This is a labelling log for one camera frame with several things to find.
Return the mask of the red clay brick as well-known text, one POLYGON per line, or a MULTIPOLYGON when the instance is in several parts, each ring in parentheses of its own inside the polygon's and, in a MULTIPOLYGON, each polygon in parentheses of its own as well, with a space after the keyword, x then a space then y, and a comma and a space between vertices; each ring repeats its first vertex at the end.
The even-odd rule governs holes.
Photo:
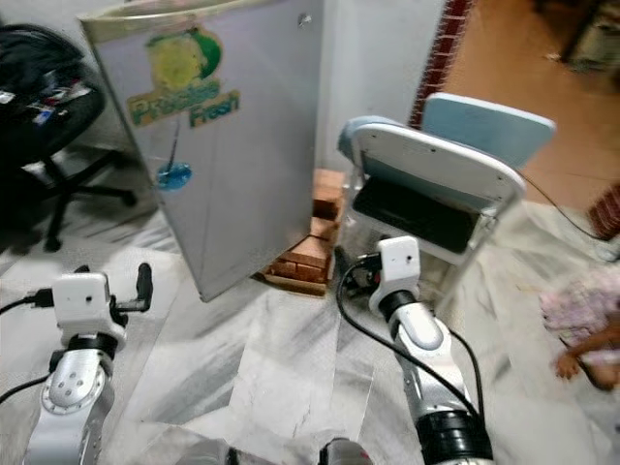
POLYGON ((340 238, 342 223, 337 220, 311 217, 310 236, 321 239, 329 244, 335 244, 340 238))
POLYGON ((313 216, 340 221, 344 208, 346 174, 337 170, 315 169, 313 216))
POLYGON ((283 276, 296 282, 326 284, 331 260, 331 244, 317 236, 306 236, 268 265, 263 274, 283 276))

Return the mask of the black office chair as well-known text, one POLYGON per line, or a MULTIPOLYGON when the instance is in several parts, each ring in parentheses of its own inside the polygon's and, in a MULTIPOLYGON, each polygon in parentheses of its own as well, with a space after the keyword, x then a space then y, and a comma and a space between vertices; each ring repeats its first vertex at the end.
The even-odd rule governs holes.
POLYGON ((116 198, 124 205, 138 202, 132 190, 90 185, 102 169, 123 164, 121 152, 105 150, 101 158, 74 174, 66 173, 53 159, 99 118, 107 104, 102 89, 87 78, 84 59, 85 54, 83 78, 53 83, 32 96, 1 90, 1 155, 8 159, 4 168, 23 177, 13 192, 26 195, 34 204, 48 199, 56 202, 46 232, 46 252, 62 247, 59 234, 68 204, 76 195, 116 198))

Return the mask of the white plastic chair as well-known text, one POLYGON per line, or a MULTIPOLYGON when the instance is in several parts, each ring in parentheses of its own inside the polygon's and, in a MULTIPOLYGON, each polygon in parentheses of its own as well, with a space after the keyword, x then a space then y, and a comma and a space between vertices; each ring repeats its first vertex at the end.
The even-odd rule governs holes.
POLYGON ((347 121, 338 150, 353 163, 346 190, 344 249, 375 252, 378 239, 412 236, 444 262, 438 298, 459 287, 526 183, 500 160, 381 116, 347 121))

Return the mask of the child's hand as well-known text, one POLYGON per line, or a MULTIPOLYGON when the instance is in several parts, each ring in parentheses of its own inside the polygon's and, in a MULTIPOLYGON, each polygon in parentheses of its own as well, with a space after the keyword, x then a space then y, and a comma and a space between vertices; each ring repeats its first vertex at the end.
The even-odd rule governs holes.
POLYGON ((580 353, 573 350, 564 351, 554 360, 555 376, 563 378, 563 380, 571 380, 572 377, 579 375, 583 369, 580 353))

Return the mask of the light blue plastic chair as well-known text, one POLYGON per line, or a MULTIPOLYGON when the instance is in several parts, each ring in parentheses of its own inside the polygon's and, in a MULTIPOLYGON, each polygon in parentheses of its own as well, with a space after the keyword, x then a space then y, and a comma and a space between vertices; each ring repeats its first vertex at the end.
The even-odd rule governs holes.
POLYGON ((517 108, 446 92, 426 98, 421 132, 491 156, 510 172, 524 167, 554 136, 554 121, 517 108))

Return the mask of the dark wooden furniture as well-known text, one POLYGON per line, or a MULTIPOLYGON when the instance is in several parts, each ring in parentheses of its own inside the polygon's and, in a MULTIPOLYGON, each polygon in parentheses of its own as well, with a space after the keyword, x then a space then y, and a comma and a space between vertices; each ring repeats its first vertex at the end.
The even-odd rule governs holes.
POLYGON ((533 12, 565 16, 567 36, 548 58, 575 72, 620 68, 620 0, 531 0, 533 12))

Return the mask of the child in pink dress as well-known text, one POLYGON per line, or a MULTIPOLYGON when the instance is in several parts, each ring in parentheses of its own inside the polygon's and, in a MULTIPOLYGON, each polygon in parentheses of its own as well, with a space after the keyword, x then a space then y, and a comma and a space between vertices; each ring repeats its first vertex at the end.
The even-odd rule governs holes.
POLYGON ((620 264, 593 267, 541 296, 542 323, 558 336, 584 338, 620 322, 620 264))

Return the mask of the grey fridge door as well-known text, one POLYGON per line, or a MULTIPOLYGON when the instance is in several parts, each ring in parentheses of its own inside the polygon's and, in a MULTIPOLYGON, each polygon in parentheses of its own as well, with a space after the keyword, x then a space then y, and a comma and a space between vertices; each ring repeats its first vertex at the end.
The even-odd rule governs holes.
POLYGON ((309 232, 326 0, 139 0, 79 15, 203 301, 309 232))

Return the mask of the black bag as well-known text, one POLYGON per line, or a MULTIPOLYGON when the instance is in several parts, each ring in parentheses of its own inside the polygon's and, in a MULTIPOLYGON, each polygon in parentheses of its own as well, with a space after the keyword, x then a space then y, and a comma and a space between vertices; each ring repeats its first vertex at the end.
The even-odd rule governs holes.
POLYGON ((41 25, 0 27, 0 90, 32 96, 53 83, 83 78, 84 54, 62 34, 41 25))

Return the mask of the red patterned object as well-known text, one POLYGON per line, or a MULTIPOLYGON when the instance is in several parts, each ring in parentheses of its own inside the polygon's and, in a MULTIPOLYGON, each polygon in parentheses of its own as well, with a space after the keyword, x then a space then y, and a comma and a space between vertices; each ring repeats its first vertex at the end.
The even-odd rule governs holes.
POLYGON ((620 182, 607 189, 586 212, 598 239, 610 242, 620 235, 620 182))

